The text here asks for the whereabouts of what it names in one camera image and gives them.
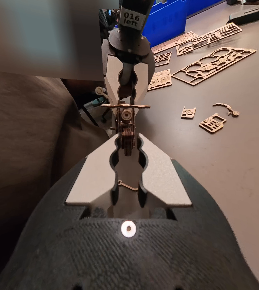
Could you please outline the engraved wooden sheet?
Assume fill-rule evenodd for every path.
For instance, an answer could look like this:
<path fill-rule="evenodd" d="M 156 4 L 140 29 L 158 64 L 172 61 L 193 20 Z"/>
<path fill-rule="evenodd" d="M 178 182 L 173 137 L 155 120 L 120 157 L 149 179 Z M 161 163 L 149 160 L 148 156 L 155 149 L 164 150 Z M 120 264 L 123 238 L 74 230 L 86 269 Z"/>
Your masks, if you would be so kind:
<path fill-rule="evenodd" d="M 172 38 L 166 42 L 163 42 L 159 45 L 156 45 L 154 47 L 151 48 L 151 51 L 153 52 L 153 54 L 157 54 L 157 53 L 161 53 L 167 49 L 171 49 L 173 47 L 176 47 L 180 44 L 186 43 L 191 41 L 192 39 L 198 37 L 198 35 L 192 31 L 187 32 L 185 34 L 182 34 L 180 36 L 177 36 L 175 38 Z"/>

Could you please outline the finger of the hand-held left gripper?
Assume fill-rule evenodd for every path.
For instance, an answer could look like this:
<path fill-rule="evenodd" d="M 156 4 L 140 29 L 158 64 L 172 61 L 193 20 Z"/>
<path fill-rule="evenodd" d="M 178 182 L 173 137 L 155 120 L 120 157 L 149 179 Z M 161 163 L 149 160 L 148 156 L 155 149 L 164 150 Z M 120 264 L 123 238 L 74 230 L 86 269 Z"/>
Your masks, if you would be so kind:
<path fill-rule="evenodd" d="M 105 76 L 105 87 L 108 100 L 111 106 L 117 105 L 119 102 L 118 91 L 120 88 L 119 75 L 123 70 L 123 63 L 116 57 L 108 55 L 107 69 Z"/>
<path fill-rule="evenodd" d="M 146 63 L 136 64 L 133 68 L 133 71 L 135 73 L 136 80 L 133 86 L 132 104 L 141 105 L 141 102 L 144 99 L 149 87 L 148 64 Z"/>

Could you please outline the person's brown clothing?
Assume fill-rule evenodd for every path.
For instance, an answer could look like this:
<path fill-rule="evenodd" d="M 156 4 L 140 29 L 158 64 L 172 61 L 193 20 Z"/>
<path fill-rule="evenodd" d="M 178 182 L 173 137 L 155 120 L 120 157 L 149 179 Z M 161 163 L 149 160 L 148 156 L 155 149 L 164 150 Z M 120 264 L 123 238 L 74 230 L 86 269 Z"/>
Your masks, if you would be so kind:
<path fill-rule="evenodd" d="M 97 86 L 0 72 L 0 272 L 44 194 L 109 139 L 73 99 Z"/>

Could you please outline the wooden grid offcut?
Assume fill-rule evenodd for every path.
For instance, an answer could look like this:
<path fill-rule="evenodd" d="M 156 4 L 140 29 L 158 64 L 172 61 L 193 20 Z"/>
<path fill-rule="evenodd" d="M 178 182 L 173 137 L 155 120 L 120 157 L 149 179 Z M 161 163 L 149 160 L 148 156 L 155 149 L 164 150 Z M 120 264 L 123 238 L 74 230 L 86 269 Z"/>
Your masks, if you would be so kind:
<path fill-rule="evenodd" d="M 220 117 L 217 113 L 206 118 L 199 123 L 199 127 L 213 134 L 223 128 L 225 118 Z"/>

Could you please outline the wooden motorcycle model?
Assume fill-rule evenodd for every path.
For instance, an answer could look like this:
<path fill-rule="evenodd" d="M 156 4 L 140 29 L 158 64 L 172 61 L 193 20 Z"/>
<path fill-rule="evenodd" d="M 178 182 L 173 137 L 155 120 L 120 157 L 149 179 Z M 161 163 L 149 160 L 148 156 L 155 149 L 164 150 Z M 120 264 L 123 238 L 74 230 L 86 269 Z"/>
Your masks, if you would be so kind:
<path fill-rule="evenodd" d="M 102 104 L 101 106 L 116 109 L 115 130 L 119 136 L 121 149 L 125 156 L 130 156 L 135 147 L 135 109 L 150 108 L 150 105 L 131 105 L 120 103 L 115 105 Z"/>

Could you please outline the thin wooden stick part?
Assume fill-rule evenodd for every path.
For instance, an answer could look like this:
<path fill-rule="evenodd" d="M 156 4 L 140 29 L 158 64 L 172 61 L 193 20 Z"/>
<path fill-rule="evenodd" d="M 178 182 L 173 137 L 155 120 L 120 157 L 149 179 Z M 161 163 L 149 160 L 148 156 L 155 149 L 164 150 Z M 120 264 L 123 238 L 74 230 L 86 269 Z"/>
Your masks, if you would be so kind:
<path fill-rule="evenodd" d="M 131 187 L 131 186 L 129 186 L 129 185 L 123 183 L 122 180 L 118 180 L 118 185 L 119 185 L 119 186 L 123 186 L 123 187 L 125 187 L 125 188 L 127 188 L 127 189 L 130 189 L 130 190 L 132 190 L 132 191 L 138 191 L 138 189 L 139 189 L 138 187 L 137 187 L 137 188 L 134 188 L 134 187 Z"/>

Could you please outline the blue plastic bin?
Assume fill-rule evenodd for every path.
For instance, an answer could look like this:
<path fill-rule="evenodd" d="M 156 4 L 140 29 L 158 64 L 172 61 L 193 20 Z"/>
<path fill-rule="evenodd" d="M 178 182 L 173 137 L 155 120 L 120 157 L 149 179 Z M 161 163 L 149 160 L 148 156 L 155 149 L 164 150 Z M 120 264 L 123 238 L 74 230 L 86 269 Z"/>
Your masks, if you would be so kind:
<path fill-rule="evenodd" d="M 142 34 L 150 47 L 159 45 L 180 34 L 186 28 L 186 19 L 211 8 L 221 0 L 167 0 L 156 1 L 152 6 Z"/>

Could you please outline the tiny wooden sheet offcut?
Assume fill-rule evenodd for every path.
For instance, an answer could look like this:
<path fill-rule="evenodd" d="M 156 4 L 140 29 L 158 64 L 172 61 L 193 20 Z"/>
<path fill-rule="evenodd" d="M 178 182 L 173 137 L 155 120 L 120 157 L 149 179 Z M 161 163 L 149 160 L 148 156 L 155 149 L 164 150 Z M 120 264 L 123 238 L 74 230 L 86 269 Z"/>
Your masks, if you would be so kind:
<path fill-rule="evenodd" d="M 184 107 L 181 113 L 182 119 L 193 119 L 196 112 L 196 108 L 186 108 Z"/>

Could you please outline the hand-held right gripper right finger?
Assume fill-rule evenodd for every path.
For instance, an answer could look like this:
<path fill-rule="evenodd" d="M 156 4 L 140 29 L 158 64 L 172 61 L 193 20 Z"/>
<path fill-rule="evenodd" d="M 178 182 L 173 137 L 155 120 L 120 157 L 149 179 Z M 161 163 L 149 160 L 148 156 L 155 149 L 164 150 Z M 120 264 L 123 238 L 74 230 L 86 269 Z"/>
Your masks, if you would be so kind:
<path fill-rule="evenodd" d="M 188 208 L 192 202 L 173 160 L 143 134 L 136 137 L 138 151 L 137 205 L 130 219 L 175 219 L 174 209 Z"/>

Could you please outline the large wooden sheet round cutouts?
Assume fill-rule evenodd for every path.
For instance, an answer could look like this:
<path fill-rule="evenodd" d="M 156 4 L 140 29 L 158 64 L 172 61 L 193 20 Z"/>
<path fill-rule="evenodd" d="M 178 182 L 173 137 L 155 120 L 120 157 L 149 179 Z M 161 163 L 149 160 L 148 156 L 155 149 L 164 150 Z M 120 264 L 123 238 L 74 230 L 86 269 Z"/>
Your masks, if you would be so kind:
<path fill-rule="evenodd" d="M 195 86 L 256 52 L 255 49 L 221 47 L 178 70 L 171 77 Z"/>

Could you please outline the black monitor base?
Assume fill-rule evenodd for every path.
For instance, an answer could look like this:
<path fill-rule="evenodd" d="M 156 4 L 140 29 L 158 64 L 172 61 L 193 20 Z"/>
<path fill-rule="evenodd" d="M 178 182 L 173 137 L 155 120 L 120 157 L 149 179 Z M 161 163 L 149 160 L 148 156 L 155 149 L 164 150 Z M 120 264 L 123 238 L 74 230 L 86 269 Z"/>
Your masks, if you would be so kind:
<path fill-rule="evenodd" d="M 258 20 L 259 20 L 259 6 L 230 14 L 229 20 L 227 21 L 226 24 L 234 23 L 239 26 L 255 22 Z"/>

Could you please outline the small wooden sheet with cutouts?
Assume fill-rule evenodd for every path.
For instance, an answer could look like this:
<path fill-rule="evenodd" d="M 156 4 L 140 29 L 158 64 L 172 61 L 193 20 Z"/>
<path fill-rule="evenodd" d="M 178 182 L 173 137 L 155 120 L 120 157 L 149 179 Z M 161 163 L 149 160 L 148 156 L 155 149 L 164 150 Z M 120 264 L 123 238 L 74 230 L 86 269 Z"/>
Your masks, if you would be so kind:
<path fill-rule="evenodd" d="M 170 62 L 171 55 L 172 55 L 172 52 L 155 55 L 154 56 L 155 67 L 167 65 Z"/>

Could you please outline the curved wooden piece round end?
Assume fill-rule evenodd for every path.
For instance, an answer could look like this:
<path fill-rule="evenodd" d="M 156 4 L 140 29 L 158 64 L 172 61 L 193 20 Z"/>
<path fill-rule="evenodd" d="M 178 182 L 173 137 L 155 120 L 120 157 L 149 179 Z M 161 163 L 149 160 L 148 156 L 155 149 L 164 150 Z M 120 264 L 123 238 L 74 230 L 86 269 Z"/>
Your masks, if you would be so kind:
<path fill-rule="evenodd" d="M 240 112 L 233 110 L 231 106 L 225 103 L 215 103 L 212 106 L 221 106 L 227 108 L 228 110 L 227 114 L 232 115 L 233 117 L 238 117 L 240 115 Z"/>

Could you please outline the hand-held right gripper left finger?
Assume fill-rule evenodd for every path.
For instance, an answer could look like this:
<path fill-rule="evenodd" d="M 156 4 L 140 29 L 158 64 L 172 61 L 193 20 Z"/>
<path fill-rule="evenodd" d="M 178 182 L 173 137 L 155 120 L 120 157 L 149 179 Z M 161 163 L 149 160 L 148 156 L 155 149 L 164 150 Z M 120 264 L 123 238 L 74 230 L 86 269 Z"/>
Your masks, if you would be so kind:
<path fill-rule="evenodd" d="M 118 171 L 120 134 L 113 135 L 90 153 L 73 184 L 65 204 L 85 206 L 90 211 L 101 208 L 109 218 L 118 216 Z"/>

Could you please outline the long slotted wooden sheet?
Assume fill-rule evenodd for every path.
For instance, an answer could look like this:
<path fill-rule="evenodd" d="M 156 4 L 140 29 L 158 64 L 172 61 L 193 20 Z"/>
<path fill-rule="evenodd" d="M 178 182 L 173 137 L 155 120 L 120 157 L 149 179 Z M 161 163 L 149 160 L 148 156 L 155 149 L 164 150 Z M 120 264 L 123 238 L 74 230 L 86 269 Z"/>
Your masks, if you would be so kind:
<path fill-rule="evenodd" d="M 226 24 L 213 31 L 205 33 L 201 36 L 193 38 L 186 45 L 178 45 L 176 47 L 177 56 L 182 56 L 190 53 L 196 49 L 202 48 L 209 44 L 218 42 L 222 39 L 228 38 L 232 35 L 242 32 L 242 29 L 234 23 Z"/>

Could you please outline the small printed wooden sheet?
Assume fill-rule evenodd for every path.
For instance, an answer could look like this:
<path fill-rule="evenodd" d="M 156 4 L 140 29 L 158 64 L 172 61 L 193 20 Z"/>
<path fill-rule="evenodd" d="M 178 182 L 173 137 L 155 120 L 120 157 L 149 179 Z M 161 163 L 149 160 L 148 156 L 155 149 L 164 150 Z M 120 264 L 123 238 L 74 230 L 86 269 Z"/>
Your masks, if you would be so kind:
<path fill-rule="evenodd" d="M 149 84 L 148 90 L 155 90 L 167 86 L 171 86 L 171 72 L 170 69 L 159 71 L 153 74 L 152 80 Z"/>

